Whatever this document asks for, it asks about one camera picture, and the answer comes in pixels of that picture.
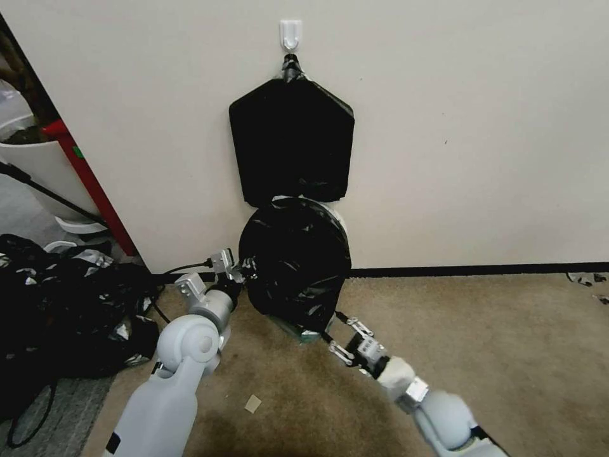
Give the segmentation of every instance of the adhesive wall hook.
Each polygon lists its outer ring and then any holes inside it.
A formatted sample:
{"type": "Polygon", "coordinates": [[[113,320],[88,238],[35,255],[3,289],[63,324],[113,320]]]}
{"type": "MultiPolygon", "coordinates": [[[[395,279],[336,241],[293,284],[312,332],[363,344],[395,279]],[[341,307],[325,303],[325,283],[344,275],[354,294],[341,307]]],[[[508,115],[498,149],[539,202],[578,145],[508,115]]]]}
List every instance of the adhesive wall hook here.
{"type": "Polygon", "coordinates": [[[296,48],[298,47],[298,38],[292,38],[292,41],[290,41],[289,38],[284,38],[284,48],[286,51],[295,51],[296,48]]]}
{"type": "Polygon", "coordinates": [[[302,41],[303,22],[301,20],[279,21],[279,38],[281,45],[288,52],[296,51],[302,41]]]}

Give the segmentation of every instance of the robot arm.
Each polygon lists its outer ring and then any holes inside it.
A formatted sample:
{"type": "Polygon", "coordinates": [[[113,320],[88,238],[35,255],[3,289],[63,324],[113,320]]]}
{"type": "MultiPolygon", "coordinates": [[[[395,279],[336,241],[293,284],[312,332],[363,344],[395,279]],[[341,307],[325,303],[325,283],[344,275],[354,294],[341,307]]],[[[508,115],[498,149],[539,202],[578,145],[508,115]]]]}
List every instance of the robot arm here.
{"type": "MultiPolygon", "coordinates": [[[[163,329],[157,345],[159,361],[129,399],[107,444],[106,457],[182,455],[197,414],[197,386],[219,364],[230,336],[228,321],[244,281],[229,249],[212,256],[209,263],[219,277],[209,289],[198,274],[186,274],[176,281],[187,300],[188,315],[163,329]]],[[[346,366],[377,380],[390,399],[412,415],[438,457],[507,456],[475,422],[459,396],[430,390],[404,360],[390,357],[360,321],[341,312],[336,316],[355,335],[343,348],[323,333],[329,350],[346,366]]]]}
{"type": "Polygon", "coordinates": [[[341,347],[327,333],[329,350],[348,367],[378,381],[389,398],[411,414],[421,435],[438,457],[506,457],[507,453],[477,424],[465,402],[454,394],[430,390],[413,368],[399,357],[390,357],[374,333],[355,318],[336,312],[355,330],[341,347]]]}
{"type": "Polygon", "coordinates": [[[195,273],[176,281],[188,315],[171,321],[160,334],[159,361],[129,398],[104,456],[178,457],[184,452],[197,415],[197,386],[219,364],[243,282],[230,250],[212,256],[211,263],[219,281],[209,289],[195,273]]]}

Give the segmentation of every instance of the black plastic bag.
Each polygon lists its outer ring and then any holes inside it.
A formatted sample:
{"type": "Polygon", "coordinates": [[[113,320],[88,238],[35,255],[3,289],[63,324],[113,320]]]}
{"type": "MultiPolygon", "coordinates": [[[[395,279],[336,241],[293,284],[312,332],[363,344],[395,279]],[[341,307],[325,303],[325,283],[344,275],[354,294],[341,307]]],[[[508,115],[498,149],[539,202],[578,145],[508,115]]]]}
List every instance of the black plastic bag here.
{"type": "Polygon", "coordinates": [[[145,267],[111,263],[108,246],[48,253],[36,243],[0,235],[0,420],[13,418],[11,447],[28,442],[46,419],[57,379],[114,374],[153,356],[159,330],[143,314],[157,299],[145,267]],[[18,417],[46,386],[48,409],[38,427],[13,442],[18,417]]]}
{"type": "Polygon", "coordinates": [[[285,56],[280,76],[228,110],[244,199],[255,207],[277,195],[339,200],[347,190],[353,110],[308,79],[294,54],[285,56]]]}
{"type": "Polygon", "coordinates": [[[253,267],[246,287],[259,312],[316,332],[326,329],[351,269],[343,226],[302,198],[258,209],[241,234],[239,258],[253,267]]]}

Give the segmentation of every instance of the black wire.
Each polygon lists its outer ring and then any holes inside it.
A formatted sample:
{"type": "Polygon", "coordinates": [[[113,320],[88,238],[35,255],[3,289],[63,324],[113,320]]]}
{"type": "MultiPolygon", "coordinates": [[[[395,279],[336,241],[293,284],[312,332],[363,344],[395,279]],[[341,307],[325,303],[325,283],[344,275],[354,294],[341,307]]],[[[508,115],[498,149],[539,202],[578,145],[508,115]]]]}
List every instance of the black wire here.
{"type": "Polygon", "coordinates": [[[44,412],[43,418],[40,419],[40,422],[38,423],[38,425],[36,426],[34,431],[32,433],[30,433],[30,435],[26,439],[21,440],[18,443],[15,442],[15,430],[17,429],[17,423],[19,422],[19,417],[13,419],[13,422],[11,423],[11,428],[10,428],[10,430],[8,430],[8,436],[6,438],[6,445],[8,447],[10,447],[11,449],[16,449],[18,447],[23,446],[24,444],[29,443],[32,440],[32,438],[34,438],[36,433],[38,433],[38,430],[41,429],[44,422],[49,417],[49,414],[51,412],[51,406],[53,406],[53,400],[55,399],[55,390],[57,389],[57,380],[55,380],[51,384],[49,384],[49,388],[51,389],[51,392],[49,394],[49,402],[46,405],[46,411],[44,412]]]}
{"type": "Polygon", "coordinates": [[[167,322],[168,324],[171,322],[169,320],[169,318],[165,315],[165,313],[160,310],[160,308],[157,305],[156,301],[152,303],[152,306],[153,306],[154,309],[156,309],[157,313],[159,313],[159,316],[161,316],[163,318],[163,321],[167,322]]]}
{"type": "Polygon", "coordinates": [[[209,259],[207,259],[205,262],[191,263],[190,265],[182,265],[181,267],[172,268],[171,270],[167,270],[163,274],[166,275],[166,274],[170,274],[170,273],[175,273],[176,271],[183,270],[184,268],[194,268],[194,267],[211,268],[212,265],[211,265],[211,262],[209,261],[209,259]]]}

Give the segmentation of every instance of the carpet floor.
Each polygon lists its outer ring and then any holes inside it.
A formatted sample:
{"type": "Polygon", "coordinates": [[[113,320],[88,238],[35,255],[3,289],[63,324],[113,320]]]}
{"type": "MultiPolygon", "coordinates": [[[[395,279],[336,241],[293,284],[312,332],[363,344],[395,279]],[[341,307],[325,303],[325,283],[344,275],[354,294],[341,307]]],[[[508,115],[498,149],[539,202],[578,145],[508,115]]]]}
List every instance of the carpet floor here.
{"type": "MultiPolygon", "coordinates": [[[[609,306],[564,275],[352,279],[359,317],[433,388],[461,395],[513,456],[609,454],[609,306]]],[[[159,305],[183,314],[168,288],[159,305]]],[[[242,295],[216,372],[197,391],[186,456],[429,456],[412,420],[321,342],[298,345],[242,295]],[[250,395],[262,404],[244,409],[250,395]]],[[[346,343],[346,329],[332,329],[346,343]]],[[[83,456],[99,456],[152,365],[119,373],[83,456]]]]}

